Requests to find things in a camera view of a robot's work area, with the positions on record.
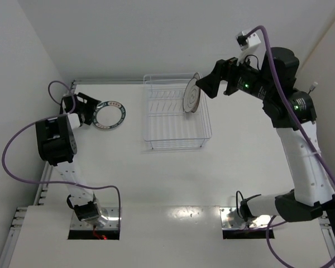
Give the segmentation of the white plate with dark rim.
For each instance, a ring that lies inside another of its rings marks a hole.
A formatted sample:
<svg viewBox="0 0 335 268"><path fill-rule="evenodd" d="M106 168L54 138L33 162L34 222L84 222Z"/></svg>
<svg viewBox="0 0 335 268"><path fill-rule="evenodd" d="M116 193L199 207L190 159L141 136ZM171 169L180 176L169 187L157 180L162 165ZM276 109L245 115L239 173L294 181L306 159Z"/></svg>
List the white plate with dark rim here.
<svg viewBox="0 0 335 268"><path fill-rule="evenodd" d="M187 84L183 97L183 109L184 112L190 113L192 112L195 100L196 100L196 92L193 89L193 86L196 84L196 79L192 78Z"/></svg>

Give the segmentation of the plate with green lettering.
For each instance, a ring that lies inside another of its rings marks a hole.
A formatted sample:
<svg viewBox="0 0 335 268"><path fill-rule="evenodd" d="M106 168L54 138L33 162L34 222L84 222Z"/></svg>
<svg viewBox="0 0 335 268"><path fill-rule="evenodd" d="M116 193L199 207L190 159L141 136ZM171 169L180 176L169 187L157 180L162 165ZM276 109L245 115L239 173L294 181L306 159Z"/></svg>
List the plate with green lettering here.
<svg viewBox="0 0 335 268"><path fill-rule="evenodd" d="M117 101L105 101L97 105L93 113L93 125L100 130L113 130L126 118L125 107Z"/></svg>

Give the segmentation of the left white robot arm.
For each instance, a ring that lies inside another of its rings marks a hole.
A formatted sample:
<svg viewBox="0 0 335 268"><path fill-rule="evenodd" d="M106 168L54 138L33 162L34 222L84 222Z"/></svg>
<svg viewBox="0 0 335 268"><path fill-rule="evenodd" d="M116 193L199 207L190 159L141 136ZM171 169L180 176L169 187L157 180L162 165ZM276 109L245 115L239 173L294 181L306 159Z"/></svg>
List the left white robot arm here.
<svg viewBox="0 0 335 268"><path fill-rule="evenodd" d="M35 122L38 152L41 159L53 166L66 183L69 190L66 202L77 219L94 227L103 227L108 214L99 204L94 191L83 187L85 180L74 162L78 148L73 134L83 124L92 123L93 113L100 101L78 93L72 98L65 97L63 103L66 110L73 109L73 113Z"/></svg>

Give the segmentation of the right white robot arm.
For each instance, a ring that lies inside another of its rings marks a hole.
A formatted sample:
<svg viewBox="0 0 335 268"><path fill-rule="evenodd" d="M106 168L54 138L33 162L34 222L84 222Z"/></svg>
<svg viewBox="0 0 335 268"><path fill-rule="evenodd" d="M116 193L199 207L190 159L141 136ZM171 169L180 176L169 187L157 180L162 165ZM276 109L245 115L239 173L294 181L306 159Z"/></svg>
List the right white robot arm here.
<svg viewBox="0 0 335 268"><path fill-rule="evenodd" d="M335 191L317 159L317 115L310 95L294 88L299 59L287 48L273 47L271 52L283 93L303 126L305 137L277 92L267 56L261 70L245 61L239 63L237 58L219 60L213 71L196 85L208 97L215 98L220 82L226 81L225 95L240 90L262 100L262 109L281 139L294 188L284 194L257 194L242 200L239 217L246 222L261 215L280 216L287 222L312 221L324 211L335 209Z"/></svg>

